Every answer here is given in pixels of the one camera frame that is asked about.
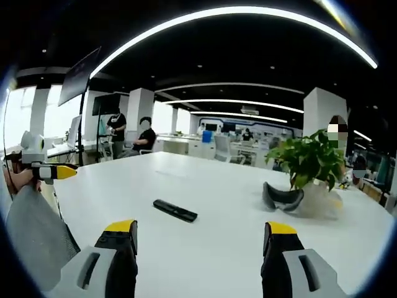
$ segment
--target green leaves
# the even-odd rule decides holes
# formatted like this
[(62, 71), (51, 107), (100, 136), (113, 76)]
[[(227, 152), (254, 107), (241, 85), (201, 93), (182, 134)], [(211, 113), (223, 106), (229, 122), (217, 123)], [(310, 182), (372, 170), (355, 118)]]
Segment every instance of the green leaves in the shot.
[(334, 148), (325, 129), (310, 137), (288, 139), (279, 148), (271, 149), (266, 156), (281, 162), (282, 168), (290, 172), (292, 186), (302, 188), (314, 179), (327, 181), (331, 190), (341, 179), (343, 151)]

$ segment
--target black ceiling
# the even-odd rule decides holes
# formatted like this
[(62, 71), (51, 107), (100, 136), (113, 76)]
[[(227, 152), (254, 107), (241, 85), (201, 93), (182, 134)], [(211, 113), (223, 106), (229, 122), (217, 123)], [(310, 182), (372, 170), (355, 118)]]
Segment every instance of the black ceiling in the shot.
[[(165, 20), (221, 6), (282, 8), (343, 32), (339, 24), (311, 0), (53, 2), (39, 1), (35, 6), (28, 3), (18, 7), (18, 16), (24, 19), (14, 22), (15, 26), (3, 38), (13, 42), (5, 48), (9, 50), (6, 55), (14, 54), (20, 68), (72, 66), (99, 46), (102, 47), (100, 60), (103, 60), (132, 37)], [(303, 109), (303, 98), (314, 87), (320, 87), (347, 100), (352, 109), (350, 128), (371, 136), (379, 150), (395, 149), (394, 140), (384, 142), (387, 130), (391, 132), (396, 127), (395, 112), (390, 109), (389, 92), (393, 85), (389, 70), (393, 50), (387, 42), (391, 29), (386, 25), (388, 18), (384, 13), (388, 9), (379, 1), (339, 2), (360, 24), (361, 45), (375, 56), (377, 69), (341, 42), (305, 24), (269, 16), (232, 15), (195, 20), (167, 29), (127, 50), (102, 72), (118, 78), (114, 89), (124, 87), (119, 91), (215, 82), (292, 88), (304, 94), (249, 86), (202, 86), (167, 93), (178, 99), (240, 99), (297, 109)], [(12, 14), (6, 15), (12, 24)], [(195, 105), (205, 111), (240, 112), (241, 108), (236, 104)], [(261, 107), (259, 112), (285, 119), (293, 127), (303, 125), (303, 114), (268, 107)]]

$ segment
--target remote control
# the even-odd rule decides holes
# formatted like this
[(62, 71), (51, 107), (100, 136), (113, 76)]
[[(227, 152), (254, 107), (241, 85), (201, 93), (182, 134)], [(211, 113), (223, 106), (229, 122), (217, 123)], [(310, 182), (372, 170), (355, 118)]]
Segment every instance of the remote control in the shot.
[(155, 200), (153, 202), (154, 208), (157, 208), (169, 215), (185, 220), (186, 222), (193, 222), (197, 218), (197, 213), (193, 213), (186, 209), (167, 203), (163, 200)]

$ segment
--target blue container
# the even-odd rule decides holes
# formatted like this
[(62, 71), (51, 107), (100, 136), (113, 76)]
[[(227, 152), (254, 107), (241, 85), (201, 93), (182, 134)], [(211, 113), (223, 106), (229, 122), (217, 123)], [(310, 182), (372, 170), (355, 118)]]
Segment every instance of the blue container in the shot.
[(211, 138), (212, 138), (212, 131), (211, 130), (204, 130), (203, 131), (203, 138), (202, 138), (203, 143), (211, 143)]

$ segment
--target window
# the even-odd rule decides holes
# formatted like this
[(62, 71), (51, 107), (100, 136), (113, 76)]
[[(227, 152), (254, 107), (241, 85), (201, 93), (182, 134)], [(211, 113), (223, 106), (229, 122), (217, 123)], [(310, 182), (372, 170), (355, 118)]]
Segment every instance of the window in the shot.
[(69, 130), (72, 119), (80, 112), (81, 95), (58, 107), (62, 85), (52, 85), (48, 93), (44, 116), (44, 137), (64, 137)]
[(178, 109), (176, 130), (187, 135), (190, 133), (190, 113), (187, 110)]
[(155, 133), (170, 133), (172, 129), (172, 106), (155, 101), (152, 128)]
[(13, 90), (9, 93), (4, 117), (4, 141), (6, 148), (20, 144), (25, 130), (30, 130), (30, 115), (36, 87)]

